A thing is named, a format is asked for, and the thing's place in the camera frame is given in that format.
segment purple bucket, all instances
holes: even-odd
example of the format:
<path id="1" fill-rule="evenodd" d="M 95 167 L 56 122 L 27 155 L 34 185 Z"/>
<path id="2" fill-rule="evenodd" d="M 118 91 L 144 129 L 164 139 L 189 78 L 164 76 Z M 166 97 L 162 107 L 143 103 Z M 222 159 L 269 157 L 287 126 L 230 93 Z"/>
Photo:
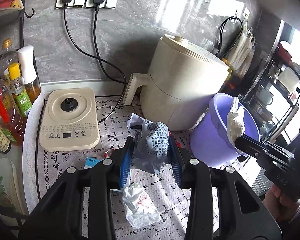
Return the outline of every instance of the purple bucket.
<path id="1" fill-rule="evenodd" d="M 194 156 L 209 167 L 219 166 L 239 156 L 227 137 L 227 115 L 233 97 L 224 93 L 216 94 L 209 103 L 209 110 L 203 121 L 193 131 L 190 146 Z M 260 141 L 256 122 L 244 107 L 245 134 Z"/>

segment digital display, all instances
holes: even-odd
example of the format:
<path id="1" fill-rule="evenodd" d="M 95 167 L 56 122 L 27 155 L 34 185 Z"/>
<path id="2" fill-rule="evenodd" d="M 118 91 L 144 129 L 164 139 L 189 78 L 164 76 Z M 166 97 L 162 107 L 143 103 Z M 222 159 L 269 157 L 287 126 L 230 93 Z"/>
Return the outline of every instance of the digital display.
<path id="1" fill-rule="evenodd" d="M 70 132 L 63 133 L 62 137 L 63 138 L 70 138 L 71 137 L 71 133 Z"/>

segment crumpled tissue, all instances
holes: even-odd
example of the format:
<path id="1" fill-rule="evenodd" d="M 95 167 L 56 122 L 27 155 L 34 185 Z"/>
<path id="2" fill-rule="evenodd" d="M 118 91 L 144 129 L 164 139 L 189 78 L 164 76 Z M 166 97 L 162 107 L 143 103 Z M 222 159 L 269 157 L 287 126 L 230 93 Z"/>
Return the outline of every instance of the crumpled tissue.
<path id="1" fill-rule="evenodd" d="M 149 226 L 161 220 L 161 216 L 145 189 L 134 182 L 122 195 L 127 221 L 134 229 Z"/>
<path id="2" fill-rule="evenodd" d="M 239 106 L 239 99 L 236 97 L 232 101 L 232 105 L 230 108 L 230 112 L 227 115 L 227 136 L 229 139 L 229 142 L 232 144 L 234 148 L 234 141 L 241 137 L 244 134 L 244 108 L 243 106 Z M 243 152 L 237 149 L 237 152 L 239 154 L 242 154 Z"/>
<path id="3" fill-rule="evenodd" d="M 151 122 L 130 114 L 128 130 L 134 136 L 131 169 L 158 174 L 169 161 L 169 129 L 164 123 Z"/>

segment silver bolt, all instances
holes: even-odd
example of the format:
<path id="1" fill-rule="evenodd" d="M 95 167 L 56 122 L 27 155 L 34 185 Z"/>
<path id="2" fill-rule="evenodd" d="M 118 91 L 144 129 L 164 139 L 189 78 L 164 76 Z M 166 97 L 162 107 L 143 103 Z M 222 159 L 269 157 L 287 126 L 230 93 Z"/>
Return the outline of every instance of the silver bolt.
<path id="1" fill-rule="evenodd" d="M 226 171 L 229 173 L 234 173 L 235 169 L 234 169 L 234 167 L 228 166 L 228 167 L 226 167 Z"/>
<path id="2" fill-rule="evenodd" d="M 105 160 L 102 161 L 102 163 L 104 165 L 110 165 L 110 164 L 112 164 L 112 160 L 111 159 L 105 159 Z"/>
<path id="3" fill-rule="evenodd" d="M 68 169 L 67 169 L 67 172 L 68 173 L 74 173 L 75 172 L 75 167 L 69 167 Z"/>
<path id="4" fill-rule="evenodd" d="M 197 164 L 199 164 L 199 161 L 198 161 L 197 159 L 191 159 L 191 160 L 189 160 L 189 162 L 190 162 L 190 164 L 192 164 L 192 165 L 197 165 Z"/>

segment tile backsplash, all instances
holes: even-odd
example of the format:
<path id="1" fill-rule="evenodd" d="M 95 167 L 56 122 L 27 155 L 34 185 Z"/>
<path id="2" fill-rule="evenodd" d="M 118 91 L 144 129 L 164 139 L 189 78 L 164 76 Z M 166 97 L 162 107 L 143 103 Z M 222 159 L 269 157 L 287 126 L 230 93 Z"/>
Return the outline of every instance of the tile backsplash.
<path id="1" fill-rule="evenodd" d="M 81 54 L 71 44 L 63 22 L 64 10 L 55 9 L 56 0 L 25 1 L 26 10 L 30 12 L 33 7 L 36 12 L 31 19 L 25 19 L 24 40 L 25 45 L 34 46 L 41 82 L 106 78 L 96 60 Z M 257 0 L 118 0 L 115 9 L 99 11 L 99 52 L 103 59 L 121 68 L 128 79 L 132 72 L 147 72 L 159 38 L 164 34 L 180 35 L 212 51 L 218 27 L 235 14 L 236 8 L 243 13 L 245 7 L 250 11 L 248 27 L 255 29 L 261 14 Z M 75 42 L 95 55 L 93 19 L 94 9 L 67 10 Z M 227 23 L 223 44 L 238 33 L 239 27 L 239 23 Z M 0 34 L 0 42 L 7 35 Z M 18 44 L 15 30 L 10 36 Z M 106 69 L 110 76 L 120 77 L 110 66 Z"/>

